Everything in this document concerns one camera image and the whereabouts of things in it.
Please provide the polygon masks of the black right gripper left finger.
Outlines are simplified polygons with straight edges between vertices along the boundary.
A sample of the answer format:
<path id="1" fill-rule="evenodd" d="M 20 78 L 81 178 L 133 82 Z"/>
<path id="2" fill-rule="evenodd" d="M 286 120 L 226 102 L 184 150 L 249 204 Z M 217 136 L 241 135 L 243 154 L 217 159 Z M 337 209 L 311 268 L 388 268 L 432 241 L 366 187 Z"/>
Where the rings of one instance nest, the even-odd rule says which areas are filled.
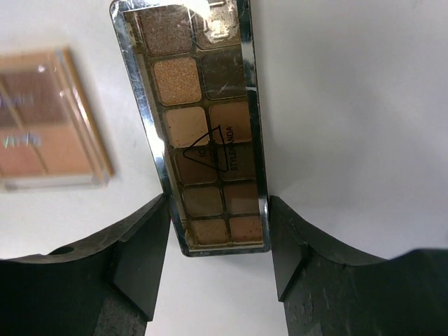
<path id="1" fill-rule="evenodd" d="M 170 215 L 159 195 L 47 255 L 1 261 L 2 335 L 144 335 L 153 320 Z"/>

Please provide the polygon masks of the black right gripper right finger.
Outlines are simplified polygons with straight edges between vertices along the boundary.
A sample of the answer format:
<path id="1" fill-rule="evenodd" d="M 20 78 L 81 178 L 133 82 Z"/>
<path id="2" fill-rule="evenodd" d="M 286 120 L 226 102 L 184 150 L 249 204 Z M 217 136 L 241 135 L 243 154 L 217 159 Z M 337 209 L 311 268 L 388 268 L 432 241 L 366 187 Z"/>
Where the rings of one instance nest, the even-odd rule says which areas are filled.
<path id="1" fill-rule="evenodd" d="M 272 257 L 289 335 L 446 335 L 447 251 L 387 260 L 270 199 Z"/>

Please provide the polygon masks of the pink four-pan eyeshadow palette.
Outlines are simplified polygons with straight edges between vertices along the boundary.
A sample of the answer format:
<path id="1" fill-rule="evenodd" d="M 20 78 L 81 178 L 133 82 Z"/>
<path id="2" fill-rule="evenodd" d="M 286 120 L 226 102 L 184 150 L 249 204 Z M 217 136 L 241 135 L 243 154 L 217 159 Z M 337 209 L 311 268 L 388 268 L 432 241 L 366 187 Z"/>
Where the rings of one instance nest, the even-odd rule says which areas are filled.
<path id="1" fill-rule="evenodd" d="M 1 189 L 105 186 L 114 172 L 68 48 L 1 56 Z"/>

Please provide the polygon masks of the long brown eyeshadow palette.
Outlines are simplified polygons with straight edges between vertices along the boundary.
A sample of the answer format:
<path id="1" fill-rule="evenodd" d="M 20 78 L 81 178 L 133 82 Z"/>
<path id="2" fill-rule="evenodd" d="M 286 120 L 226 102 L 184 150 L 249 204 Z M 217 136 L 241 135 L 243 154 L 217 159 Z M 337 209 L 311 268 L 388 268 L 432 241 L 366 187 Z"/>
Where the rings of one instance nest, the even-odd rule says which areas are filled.
<path id="1" fill-rule="evenodd" d="M 270 250 L 249 1 L 113 1 L 115 35 L 189 257 Z"/>

